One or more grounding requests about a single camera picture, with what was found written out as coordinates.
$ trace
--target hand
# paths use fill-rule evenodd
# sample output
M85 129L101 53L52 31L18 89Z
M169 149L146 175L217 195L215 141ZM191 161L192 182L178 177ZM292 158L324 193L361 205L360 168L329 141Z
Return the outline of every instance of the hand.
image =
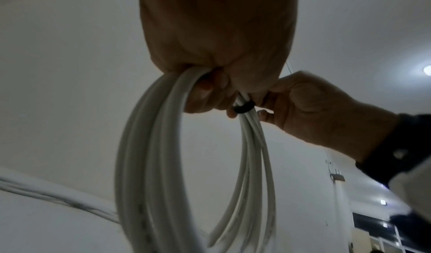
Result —
M187 112L203 112L225 108L233 89L250 93L275 83L292 44L297 3L140 0L140 8L151 59L162 72L183 72L201 65L221 68L229 77L225 94L218 89L216 74L198 82ZM211 89L205 98L208 103L202 103L200 98Z
M359 162L398 122L396 114L360 103L324 79L302 71L279 79L253 100L264 108L258 112L261 121ZM228 116L235 114L229 110Z

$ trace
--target cable bundle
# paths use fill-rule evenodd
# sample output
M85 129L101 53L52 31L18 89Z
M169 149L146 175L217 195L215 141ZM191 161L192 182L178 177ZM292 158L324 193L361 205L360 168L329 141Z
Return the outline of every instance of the cable bundle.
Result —
M210 71L192 67L182 74L163 75L145 92L126 124L117 155L115 201L135 253L260 253L273 248L273 176L255 109L239 115L242 155L237 182L207 238L200 235L190 212L181 169L181 115L193 85ZM235 105L248 100L240 95ZM268 214L261 235L262 159Z

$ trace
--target sleeve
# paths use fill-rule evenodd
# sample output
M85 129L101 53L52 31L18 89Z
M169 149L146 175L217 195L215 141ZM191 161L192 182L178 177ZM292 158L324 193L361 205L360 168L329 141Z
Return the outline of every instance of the sleeve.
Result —
M400 114L394 131L356 167L412 208L391 221L413 240L431 246L431 115Z

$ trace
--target ceiling light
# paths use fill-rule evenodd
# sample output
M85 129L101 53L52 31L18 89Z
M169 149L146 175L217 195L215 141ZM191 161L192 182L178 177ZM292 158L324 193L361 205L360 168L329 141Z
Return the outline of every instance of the ceiling light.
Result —
M431 76L431 65L426 66L425 68L423 68L423 72L428 75Z

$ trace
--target ceiling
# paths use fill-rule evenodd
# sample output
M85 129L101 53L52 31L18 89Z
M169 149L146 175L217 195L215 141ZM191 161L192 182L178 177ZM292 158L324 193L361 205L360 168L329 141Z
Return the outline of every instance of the ceiling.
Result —
M13 0L0 0L5 4ZM300 0L289 64L336 84L354 98L394 112L431 112L431 0ZM390 191L331 153L356 207L406 211ZM388 207L382 210L379 199Z

